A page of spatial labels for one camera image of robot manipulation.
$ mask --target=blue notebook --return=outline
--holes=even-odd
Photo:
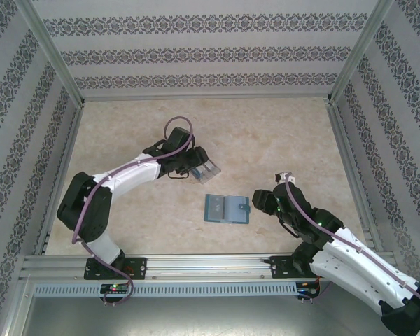
[[[205,195],[204,221],[249,224],[249,197]]]

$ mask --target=wall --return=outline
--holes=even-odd
[[[0,0],[0,317],[20,256],[34,252],[75,115],[16,5]]]
[[[420,1],[396,1],[338,109],[382,244],[420,278]]]
[[[377,0],[38,0],[86,98],[328,94]]]

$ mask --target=aluminum frame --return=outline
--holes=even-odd
[[[335,84],[333,85],[333,89],[328,95],[330,97],[330,103],[336,103],[337,100],[342,96],[342,93],[350,81],[354,71],[356,70],[358,63],[363,58],[365,51],[373,39],[373,36],[377,32],[392,4],[393,0],[378,0],[370,14],[369,19],[365,23],[364,29],[356,41],[355,46],[350,52],[345,65],[342,67],[342,70],[339,73]]]
[[[379,256],[392,265],[392,252]],[[311,282],[316,278],[273,279],[271,267],[264,260],[291,253],[256,253],[232,255],[128,255],[147,258],[145,280],[137,284],[283,284]],[[17,281],[5,325],[0,335],[21,335],[25,328],[38,284],[112,284],[112,280],[84,280],[89,255],[28,255]]]
[[[39,14],[35,9],[32,0],[15,0],[15,4],[27,21],[31,31],[45,52],[45,55],[53,65],[53,68],[55,68],[56,74],[59,76],[62,84],[66,88],[70,97],[73,99],[75,106],[79,108],[82,107],[84,103],[84,97],[82,96],[78,85],[76,84],[73,76],[67,68],[67,65],[62,59],[61,53],[56,48],[56,45],[48,33],[48,30],[45,27],[42,19],[39,17]]]
[[[342,164],[344,165],[347,181],[350,185],[356,211],[358,212],[359,219],[363,225],[365,238],[367,240],[367,233],[370,233],[373,246],[369,247],[373,247],[373,249],[378,252],[384,251],[381,239],[379,238],[378,228],[373,220],[372,211],[370,210],[367,196],[365,195],[364,188],[361,183],[358,168],[356,167],[353,153],[349,145],[349,140],[347,139],[347,133],[342,125],[340,113],[337,110],[336,104],[330,103],[329,99],[325,100],[325,107],[327,108],[331,128],[335,134],[335,140],[339,149]]]

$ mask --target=metal plate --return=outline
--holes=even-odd
[[[132,280],[144,280],[146,274],[146,258],[125,258],[123,272]],[[88,258],[84,270],[85,280],[124,280],[125,277],[116,275],[113,271],[105,268],[94,258]]]
[[[316,275],[308,271],[301,274],[293,266],[293,259],[290,256],[273,255],[269,258],[271,265],[271,273],[273,279],[288,279],[288,278],[316,278]]]

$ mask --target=black bracket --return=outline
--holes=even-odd
[[[271,265],[271,274],[273,279],[289,279],[289,278],[316,278],[317,276],[307,270],[303,273],[299,272],[293,266],[293,257],[291,255],[273,255],[269,259],[264,260],[265,263]]]
[[[121,270],[128,274],[132,280],[144,280],[146,275],[146,258],[128,258],[124,259]],[[88,258],[84,270],[85,280],[125,280],[125,277],[119,275],[101,265],[94,258]]]
[[[299,295],[297,298],[309,300],[317,298],[321,293],[321,283],[319,281],[312,281],[312,282],[296,282],[295,286],[297,287],[297,291]]]

